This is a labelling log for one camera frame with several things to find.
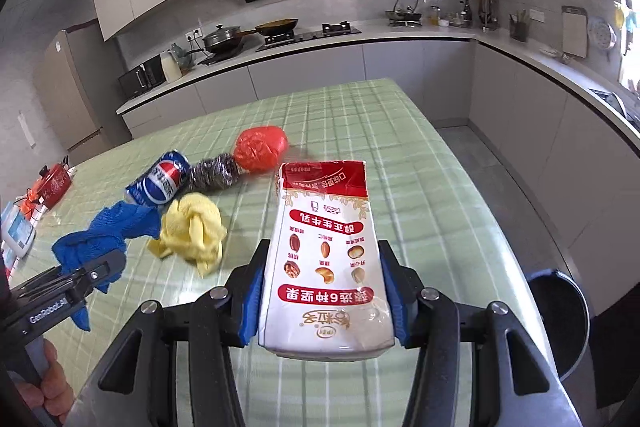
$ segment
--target pot lid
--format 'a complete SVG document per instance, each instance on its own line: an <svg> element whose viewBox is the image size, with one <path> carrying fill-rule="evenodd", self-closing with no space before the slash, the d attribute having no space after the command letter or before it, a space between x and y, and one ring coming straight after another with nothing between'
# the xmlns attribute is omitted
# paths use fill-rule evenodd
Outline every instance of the pot lid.
<svg viewBox="0 0 640 427"><path fill-rule="evenodd" d="M218 25L218 29L204 36L203 40L208 44L218 44L219 42L228 41L236 36L240 31L240 26L223 26Z"/></svg>

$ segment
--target utensil holder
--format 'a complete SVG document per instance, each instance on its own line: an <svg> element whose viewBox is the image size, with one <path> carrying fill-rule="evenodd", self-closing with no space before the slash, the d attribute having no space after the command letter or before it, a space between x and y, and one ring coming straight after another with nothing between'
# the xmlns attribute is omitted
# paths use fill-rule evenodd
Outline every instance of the utensil holder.
<svg viewBox="0 0 640 427"><path fill-rule="evenodd" d="M517 41L527 42L529 39L529 24L509 20L509 36Z"/></svg>

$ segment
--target electrical outlet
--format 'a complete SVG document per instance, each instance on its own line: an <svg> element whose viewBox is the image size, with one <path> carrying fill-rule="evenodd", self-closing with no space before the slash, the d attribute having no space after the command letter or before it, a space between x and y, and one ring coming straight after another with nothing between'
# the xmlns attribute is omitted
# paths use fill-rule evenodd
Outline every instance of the electrical outlet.
<svg viewBox="0 0 640 427"><path fill-rule="evenodd" d="M545 13L543 11L531 9L529 10L529 17L538 22L545 21Z"/></svg>

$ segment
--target refrigerator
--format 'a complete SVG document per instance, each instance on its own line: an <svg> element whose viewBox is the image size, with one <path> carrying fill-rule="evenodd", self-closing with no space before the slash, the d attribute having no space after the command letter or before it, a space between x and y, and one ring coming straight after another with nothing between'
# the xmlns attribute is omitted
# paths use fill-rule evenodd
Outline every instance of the refrigerator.
<svg viewBox="0 0 640 427"><path fill-rule="evenodd" d="M124 72L118 46L103 40L98 19L59 31L44 52L33 82L71 164L131 140L116 114L126 102L118 83Z"/></svg>

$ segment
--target white box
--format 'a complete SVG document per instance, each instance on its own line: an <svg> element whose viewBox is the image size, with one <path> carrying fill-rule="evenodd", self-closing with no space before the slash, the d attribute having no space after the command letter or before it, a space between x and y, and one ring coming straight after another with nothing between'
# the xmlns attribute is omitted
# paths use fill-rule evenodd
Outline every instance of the white box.
<svg viewBox="0 0 640 427"><path fill-rule="evenodd" d="M305 360L380 355L394 332L364 162L283 164L276 181L258 343Z"/></svg>

